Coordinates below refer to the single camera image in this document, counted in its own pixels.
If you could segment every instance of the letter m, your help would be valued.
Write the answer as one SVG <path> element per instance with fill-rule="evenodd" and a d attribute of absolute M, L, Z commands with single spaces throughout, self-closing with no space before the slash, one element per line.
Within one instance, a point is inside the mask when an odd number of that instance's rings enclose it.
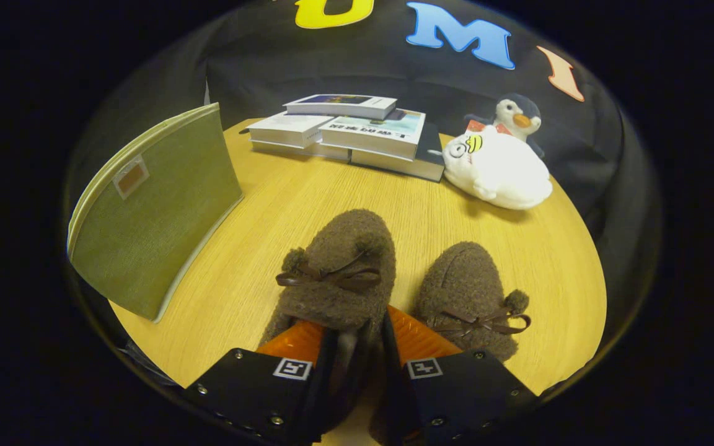
<path fill-rule="evenodd" d="M 473 49 L 473 56 L 507 70 L 514 69 L 514 63 L 508 58 L 506 38 L 511 36 L 509 31 L 485 20 L 473 20 L 470 25 L 463 26 L 450 12 L 427 3 L 408 2 L 407 6 L 417 12 L 415 33 L 406 38 L 412 45 L 442 47 L 442 40 L 437 38 L 439 28 L 451 48 L 459 53 L 478 39 L 478 48 Z"/>

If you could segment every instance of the green fabric pouch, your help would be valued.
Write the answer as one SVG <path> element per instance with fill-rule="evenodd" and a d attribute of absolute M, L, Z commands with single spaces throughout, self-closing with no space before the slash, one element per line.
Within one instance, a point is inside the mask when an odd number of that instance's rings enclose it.
<path fill-rule="evenodd" d="M 203 245 L 243 198 L 219 104 L 154 126 L 94 176 L 68 225 L 68 258 L 96 291 L 158 322 Z"/>

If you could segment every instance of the orange letter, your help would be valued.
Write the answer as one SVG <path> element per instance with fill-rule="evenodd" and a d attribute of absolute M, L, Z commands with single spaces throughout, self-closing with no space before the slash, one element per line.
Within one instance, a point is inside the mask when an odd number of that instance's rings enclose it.
<path fill-rule="evenodd" d="M 374 10 L 374 0 L 351 0 L 351 9 L 342 14 L 324 14 L 327 0 L 299 0 L 294 5 L 297 9 L 297 26 L 300 28 L 318 29 L 333 26 L 351 25 L 371 15 Z"/>
<path fill-rule="evenodd" d="M 577 99 L 580 102 L 586 101 L 583 97 L 583 93 L 578 90 L 578 85 L 575 84 L 575 77 L 572 76 L 572 65 L 566 62 L 561 56 L 553 53 L 546 48 L 542 48 L 536 45 L 536 48 L 540 49 L 547 59 L 550 60 L 550 67 L 553 68 L 553 74 L 550 76 L 550 84 L 555 85 L 555 88 L 563 91 L 572 98 Z"/>

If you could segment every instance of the light wood surface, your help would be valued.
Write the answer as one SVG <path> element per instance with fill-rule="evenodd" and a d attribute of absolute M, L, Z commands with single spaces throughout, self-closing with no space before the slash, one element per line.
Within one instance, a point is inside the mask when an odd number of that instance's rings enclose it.
<path fill-rule="evenodd" d="M 390 304 L 411 308 L 428 266 L 459 241 L 492 255 L 505 293 L 528 293 L 532 325 L 513 335 L 505 366 L 536 395 L 577 372 L 597 350 L 606 288 L 597 251 L 578 211 L 553 178 L 553 194 L 530 211 L 508 211 L 442 183 L 316 157 L 252 152 L 249 119 L 224 132 L 244 200 L 204 246 L 159 324 L 112 307 L 139 348 L 187 387 L 235 347 L 255 349 L 281 287 L 290 248 L 305 247 L 341 212 L 366 208 L 384 218 L 396 246 Z M 441 136 L 445 145 L 450 136 Z M 375 444 L 368 419 L 379 389 L 364 393 L 323 444 Z"/>

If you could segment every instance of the brown ribbon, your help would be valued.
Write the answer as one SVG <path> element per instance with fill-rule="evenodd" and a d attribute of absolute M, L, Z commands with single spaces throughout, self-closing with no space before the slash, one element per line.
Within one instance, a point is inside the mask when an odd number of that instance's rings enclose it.
<path fill-rule="evenodd" d="M 310 268 L 307 262 L 302 262 L 295 268 L 295 271 L 278 274 L 277 285 L 280 286 L 300 286 L 310 282 L 329 282 L 349 291 L 364 291 L 371 286 L 376 286 L 382 282 L 382 276 L 377 268 L 363 268 L 359 271 L 343 272 L 353 265 L 365 254 L 365 251 L 357 254 L 357 257 L 350 260 L 346 265 L 332 271 L 323 268 L 315 270 Z"/>
<path fill-rule="evenodd" d="M 514 333 L 522 333 L 525 331 L 525 328 L 531 326 L 531 319 L 528 317 L 526 314 L 511 314 L 511 309 L 508 307 L 500 308 L 498 311 L 495 311 L 494 313 L 488 314 L 487 316 L 479 316 L 479 317 L 473 317 L 470 316 L 469 314 L 464 314 L 458 310 L 454 310 L 451 307 L 445 308 L 443 313 L 447 314 L 448 316 L 455 317 L 456 319 L 459 319 L 457 322 L 453 322 L 450 324 L 443 324 L 440 325 L 439 327 L 435 328 L 434 331 L 436 332 L 462 332 L 460 336 L 465 336 L 467 333 L 470 333 L 473 330 L 477 330 L 478 328 L 486 328 L 487 330 L 492 330 L 493 332 L 498 332 L 498 333 L 503 333 L 503 334 L 514 334 Z M 508 319 L 511 319 L 513 317 L 519 317 L 523 321 L 525 321 L 525 327 L 523 328 L 514 328 L 514 327 L 509 327 L 507 325 L 500 325 L 496 324 L 496 322 L 499 321 L 508 321 Z"/>

